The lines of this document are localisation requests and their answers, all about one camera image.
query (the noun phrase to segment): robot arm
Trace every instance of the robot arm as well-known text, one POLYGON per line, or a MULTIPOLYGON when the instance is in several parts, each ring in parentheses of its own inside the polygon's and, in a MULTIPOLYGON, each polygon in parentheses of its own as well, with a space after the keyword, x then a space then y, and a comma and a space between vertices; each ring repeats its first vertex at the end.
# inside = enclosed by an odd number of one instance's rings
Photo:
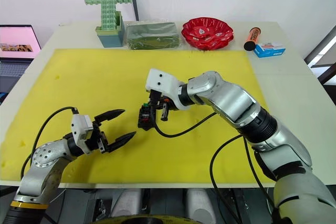
POLYGON ((146 89, 171 99, 180 110, 209 105, 246 138, 264 174, 276 181, 274 223, 336 223, 336 201, 312 173, 307 149, 242 87, 224 81, 215 71, 186 84, 151 69, 146 89))
POLYGON ((70 162, 96 149, 101 153, 112 152, 125 145, 135 132, 108 144, 104 132, 99 129, 101 122, 111 120, 123 112, 124 110, 108 111, 96 116, 93 122, 88 115, 74 114, 71 133, 36 149, 31 167, 20 182, 4 224, 40 223, 59 186, 63 170, 70 162))

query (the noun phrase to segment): gray floor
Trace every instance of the gray floor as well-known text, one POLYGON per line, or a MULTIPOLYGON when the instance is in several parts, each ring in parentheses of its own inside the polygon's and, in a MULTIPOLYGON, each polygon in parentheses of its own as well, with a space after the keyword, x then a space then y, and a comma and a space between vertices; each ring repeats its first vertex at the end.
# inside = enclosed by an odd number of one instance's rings
MULTIPOLYGON (((329 189, 336 196, 336 186, 330 186, 329 189)), ((90 202, 96 199, 112 199, 112 207, 116 203, 123 189, 99 189, 93 192, 84 192, 82 190, 67 189, 60 197, 52 202, 47 209, 47 213, 58 223, 61 224, 77 224, 87 223, 86 216, 91 215, 90 202)), ((213 189, 206 190, 213 204, 216 214, 217 223, 224 223, 219 214, 218 201, 213 189)), ((183 204, 183 189, 151 189, 150 198, 150 214, 154 215, 171 215, 185 216, 185 207, 183 204)), ((230 199, 230 191, 225 190, 223 194, 227 194, 230 199)), ((0 198, 0 223, 3 222, 10 202, 14 197, 14 193, 0 198)), ((243 197, 240 199, 240 205, 245 206, 248 219, 244 219, 244 224, 255 223, 271 223, 271 217, 266 207, 265 198, 260 189, 243 189, 243 197)), ((219 205, 227 223, 235 223, 229 216, 222 204, 219 205)), ((49 223, 43 219, 42 224, 49 223)))

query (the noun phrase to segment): white table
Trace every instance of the white table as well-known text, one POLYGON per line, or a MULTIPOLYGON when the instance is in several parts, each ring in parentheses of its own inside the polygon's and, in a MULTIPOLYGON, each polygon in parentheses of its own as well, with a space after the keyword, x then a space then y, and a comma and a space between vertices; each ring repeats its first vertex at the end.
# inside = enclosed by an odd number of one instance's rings
MULTIPOLYGON (((182 23, 176 23, 181 30, 182 23)), ((258 58, 248 53, 271 114, 279 118, 301 139, 310 152, 314 173, 327 185, 336 184, 336 107, 322 85, 299 56, 276 22, 228 22, 235 39, 223 50, 244 50, 252 27, 260 27, 260 42, 281 42, 282 56, 258 58)), ((57 48, 102 48, 94 31, 96 22, 60 26, 0 106, 0 143, 37 77, 57 48)), ((194 50, 184 43, 180 49, 194 50)), ((0 180, 2 185, 19 182, 0 180)), ((61 187, 209 187, 210 184, 61 184, 61 187)), ((219 184, 221 187, 256 187, 257 184, 219 184)))

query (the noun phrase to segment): small box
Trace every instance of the small box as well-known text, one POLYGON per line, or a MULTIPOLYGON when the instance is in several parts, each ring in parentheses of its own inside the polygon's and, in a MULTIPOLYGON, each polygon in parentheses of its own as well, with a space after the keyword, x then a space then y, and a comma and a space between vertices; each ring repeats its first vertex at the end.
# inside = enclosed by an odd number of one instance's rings
POLYGON ((285 47, 280 43, 264 43, 264 44, 257 44, 254 52, 259 58, 262 57, 270 57, 275 55, 282 55, 285 51, 285 47))

